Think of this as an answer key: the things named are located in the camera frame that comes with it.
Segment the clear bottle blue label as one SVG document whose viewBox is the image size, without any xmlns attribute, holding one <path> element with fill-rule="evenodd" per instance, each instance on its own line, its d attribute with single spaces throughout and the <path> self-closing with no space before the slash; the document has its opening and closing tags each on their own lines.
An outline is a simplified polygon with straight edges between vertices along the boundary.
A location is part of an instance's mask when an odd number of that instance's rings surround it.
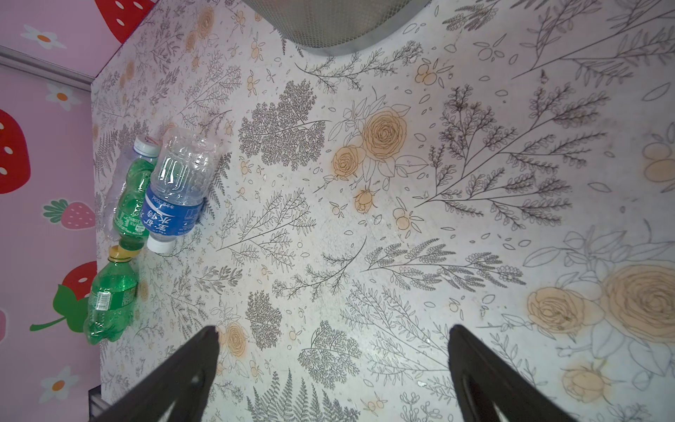
<svg viewBox="0 0 675 422">
<path fill-rule="evenodd" d="M 166 132 L 141 213 L 150 251 L 171 252 L 177 240 L 194 228 L 220 157 L 216 140 L 185 128 Z"/>
</svg>

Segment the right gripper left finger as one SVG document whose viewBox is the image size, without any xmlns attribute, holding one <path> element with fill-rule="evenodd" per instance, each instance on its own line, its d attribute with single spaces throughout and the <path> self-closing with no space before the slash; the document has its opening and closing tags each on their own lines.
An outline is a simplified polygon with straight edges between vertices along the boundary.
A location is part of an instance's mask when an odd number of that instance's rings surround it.
<svg viewBox="0 0 675 422">
<path fill-rule="evenodd" d="M 200 421 L 220 351 L 212 325 L 202 328 L 96 421 Z"/>
</svg>

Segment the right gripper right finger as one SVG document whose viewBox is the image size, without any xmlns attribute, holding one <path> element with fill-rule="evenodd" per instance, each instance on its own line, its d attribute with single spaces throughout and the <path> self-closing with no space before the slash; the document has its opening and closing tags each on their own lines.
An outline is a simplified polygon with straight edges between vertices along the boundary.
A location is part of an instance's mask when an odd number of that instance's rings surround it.
<svg viewBox="0 0 675 422">
<path fill-rule="evenodd" d="M 448 367 L 465 421 L 573 420 L 462 325 L 449 332 Z"/>
</svg>

